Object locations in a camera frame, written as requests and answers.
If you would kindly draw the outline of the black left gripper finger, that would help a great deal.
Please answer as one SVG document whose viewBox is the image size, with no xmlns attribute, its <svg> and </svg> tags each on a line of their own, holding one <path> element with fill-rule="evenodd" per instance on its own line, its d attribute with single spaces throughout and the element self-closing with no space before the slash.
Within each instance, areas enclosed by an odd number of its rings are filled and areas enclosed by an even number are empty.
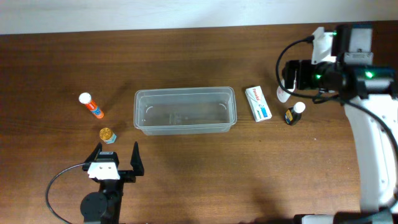
<svg viewBox="0 0 398 224">
<path fill-rule="evenodd" d="M 134 143 L 130 165 L 135 176 L 144 176 L 144 165 L 141 160 L 137 141 Z"/>
<path fill-rule="evenodd" d="M 93 152 L 86 158 L 85 163 L 94 162 L 98 154 L 102 151 L 102 144 L 99 142 Z"/>
</svg>

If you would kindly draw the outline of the dark bottle white cap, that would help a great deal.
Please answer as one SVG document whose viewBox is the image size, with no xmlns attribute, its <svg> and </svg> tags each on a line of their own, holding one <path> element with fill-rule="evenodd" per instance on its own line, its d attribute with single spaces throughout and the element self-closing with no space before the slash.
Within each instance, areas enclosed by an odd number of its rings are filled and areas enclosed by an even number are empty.
<svg viewBox="0 0 398 224">
<path fill-rule="evenodd" d="M 288 108 L 284 116 L 285 122 L 291 126 L 295 125 L 301 119 L 305 108 L 305 104 L 301 101 Z"/>
</svg>

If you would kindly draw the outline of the white Panadol box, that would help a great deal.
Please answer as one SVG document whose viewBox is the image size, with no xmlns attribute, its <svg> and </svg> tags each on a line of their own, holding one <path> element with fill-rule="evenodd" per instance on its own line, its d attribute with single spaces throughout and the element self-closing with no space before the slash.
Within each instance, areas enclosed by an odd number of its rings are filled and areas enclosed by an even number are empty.
<svg viewBox="0 0 398 224">
<path fill-rule="evenodd" d="M 251 107 L 255 122 L 265 121 L 272 118 L 272 113 L 260 86 L 247 88 L 245 90 L 245 94 Z"/>
</svg>

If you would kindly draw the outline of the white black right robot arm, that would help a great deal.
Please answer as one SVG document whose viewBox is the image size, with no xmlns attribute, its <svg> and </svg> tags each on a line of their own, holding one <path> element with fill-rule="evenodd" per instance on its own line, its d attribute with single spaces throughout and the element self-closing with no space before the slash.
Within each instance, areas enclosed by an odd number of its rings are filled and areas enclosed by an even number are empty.
<svg viewBox="0 0 398 224">
<path fill-rule="evenodd" d="M 333 31 L 319 27 L 305 38 L 312 44 L 309 60 L 291 60 L 276 68 L 277 97 L 307 97 L 314 103 L 337 101 L 349 120 L 360 171 L 358 212 L 303 214 L 293 223 L 397 222 L 397 80 L 389 67 L 373 65 L 373 29 L 342 24 Z"/>
</svg>

